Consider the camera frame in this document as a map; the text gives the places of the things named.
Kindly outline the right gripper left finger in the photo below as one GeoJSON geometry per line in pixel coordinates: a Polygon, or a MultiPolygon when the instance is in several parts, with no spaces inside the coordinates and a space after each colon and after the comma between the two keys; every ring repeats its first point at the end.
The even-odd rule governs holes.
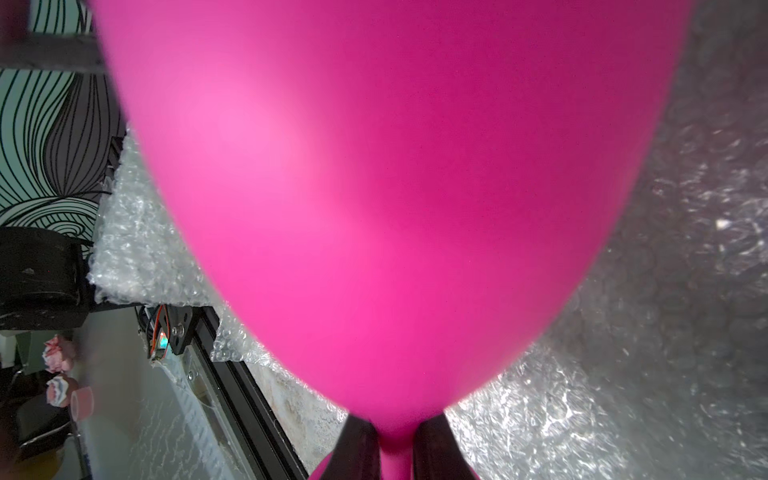
{"type": "Polygon", "coordinates": [[[367,420],[349,415],[332,452],[317,467],[320,480],[379,480],[378,433],[367,420]]]}

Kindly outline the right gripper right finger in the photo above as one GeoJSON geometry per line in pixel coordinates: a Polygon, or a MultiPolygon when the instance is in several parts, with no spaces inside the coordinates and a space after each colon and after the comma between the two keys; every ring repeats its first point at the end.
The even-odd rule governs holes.
{"type": "Polygon", "coordinates": [[[422,422],[413,437],[415,480],[476,480],[444,413],[422,422]]]}

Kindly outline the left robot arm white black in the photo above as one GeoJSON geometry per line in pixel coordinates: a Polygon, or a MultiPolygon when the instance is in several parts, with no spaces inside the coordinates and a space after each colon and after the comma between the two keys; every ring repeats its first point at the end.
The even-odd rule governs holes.
{"type": "Polygon", "coordinates": [[[1,229],[1,329],[80,327],[94,305],[84,249],[91,242],[35,227],[1,229]]]}

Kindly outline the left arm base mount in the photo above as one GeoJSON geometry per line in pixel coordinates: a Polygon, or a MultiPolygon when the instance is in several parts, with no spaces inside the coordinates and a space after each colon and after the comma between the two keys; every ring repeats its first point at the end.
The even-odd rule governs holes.
{"type": "Polygon", "coordinates": [[[137,307],[135,313],[146,358],[157,362],[170,354],[184,353],[195,335],[200,309],[163,304],[137,307]]]}

